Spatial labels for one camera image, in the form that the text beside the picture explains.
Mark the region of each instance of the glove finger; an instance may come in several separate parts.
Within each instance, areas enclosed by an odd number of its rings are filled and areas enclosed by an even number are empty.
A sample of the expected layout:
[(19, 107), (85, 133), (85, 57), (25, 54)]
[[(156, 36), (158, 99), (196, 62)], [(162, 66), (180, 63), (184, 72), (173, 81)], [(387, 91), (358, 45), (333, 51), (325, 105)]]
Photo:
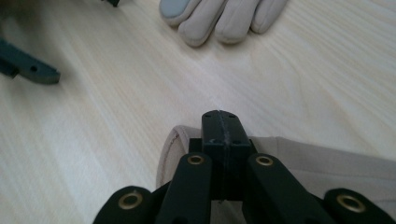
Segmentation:
[(263, 34), (274, 23), (288, 0), (262, 0), (250, 25), (252, 31)]
[(178, 33), (183, 40), (193, 47), (204, 44), (226, 3), (226, 0), (203, 0), (178, 27)]
[(169, 25), (179, 25), (194, 11), (201, 0), (161, 0), (160, 13)]
[(242, 41), (260, 0), (229, 0), (216, 25), (216, 38), (227, 44)]

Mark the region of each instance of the black plastic object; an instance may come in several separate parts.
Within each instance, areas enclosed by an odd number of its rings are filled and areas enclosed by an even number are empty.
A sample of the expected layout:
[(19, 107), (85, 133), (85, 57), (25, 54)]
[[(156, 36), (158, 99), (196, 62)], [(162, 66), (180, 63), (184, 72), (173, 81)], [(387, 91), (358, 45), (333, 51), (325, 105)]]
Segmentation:
[(20, 74), (33, 82), (41, 84), (58, 83), (61, 76), (55, 68), (40, 62), (1, 38), (0, 72), (12, 78)]
[(113, 7), (116, 7), (119, 4), (120, 0), (107, 0)]
[(248, 224), (396, 224), (352, 190), (311, 195), (280, 160), (257, 153), (236, 115), (217, 110), (202, 116), (202, 138), (190, 139), (170, 183), (153, 193), (119, 190), (93, 223), (206, 224), (214, 200), (242, 202)]

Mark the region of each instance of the folded cloth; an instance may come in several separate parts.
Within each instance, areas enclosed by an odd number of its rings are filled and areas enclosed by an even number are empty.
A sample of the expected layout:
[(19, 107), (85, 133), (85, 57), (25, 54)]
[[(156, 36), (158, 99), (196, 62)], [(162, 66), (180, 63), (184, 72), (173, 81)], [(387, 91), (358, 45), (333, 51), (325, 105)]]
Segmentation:
[[(157, 172), (157, 188), (173, 177), (180, 158), (188, 153), (190, 138), (201, 131), (176, 126), (163, 146)], [(282, 137), (250, 137), (260, 153), (280, 159), (300, 183), (319, 198), (329, 189), (352, 189), (364, 195), (396, 219), (396, 162), (326, 147), (290, 141)], [(240, 202), (212, 202), (211, 223), (246, 223)]]

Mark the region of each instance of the beige fabric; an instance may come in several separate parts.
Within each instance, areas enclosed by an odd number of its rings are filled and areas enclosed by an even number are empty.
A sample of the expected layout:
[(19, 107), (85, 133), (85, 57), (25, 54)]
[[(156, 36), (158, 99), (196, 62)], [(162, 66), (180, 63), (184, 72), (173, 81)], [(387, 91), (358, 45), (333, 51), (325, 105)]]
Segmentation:
[(264, 33), (276, 20), (288, 0), (191, 0), (179, 16), (166, 17), (170, 0), (160, 2), (160, 12), (169, 25), (183, 21), (178, 33), (192, 47), (201, 46), (216, 25), (216, 38), (227, 44), (242, 41), (249, 27)]
[[(163, 146), (157, 188), (172, 179), (179, 159), (188, 151), (190, 138), (200, 130), (176, 126)], [(329, 189), (356, 190), (396, 219), (396, 162), (325, 147), (315, 147), (282, 137), (250, 137), (259, 152), (279, 158), (305, 188), (323, 198)], [(212, 203), (211, 223), (245, 223), (241, 203)]]

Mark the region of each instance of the table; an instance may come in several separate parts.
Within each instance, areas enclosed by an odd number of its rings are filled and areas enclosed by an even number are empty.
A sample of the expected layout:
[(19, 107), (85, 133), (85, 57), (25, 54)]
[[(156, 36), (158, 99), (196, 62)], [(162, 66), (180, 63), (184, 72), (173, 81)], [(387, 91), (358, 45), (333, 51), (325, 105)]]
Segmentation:
[(92, 223), (116, 190), (155, 190), (163, 143), (221, 109), (248, 135), (396, 161), (396, 6), (289, 1), (264, 35), (185, 45), (157, 0), (37, 0), (2, 37), (57, 85), (0, 76), (2, 223)]

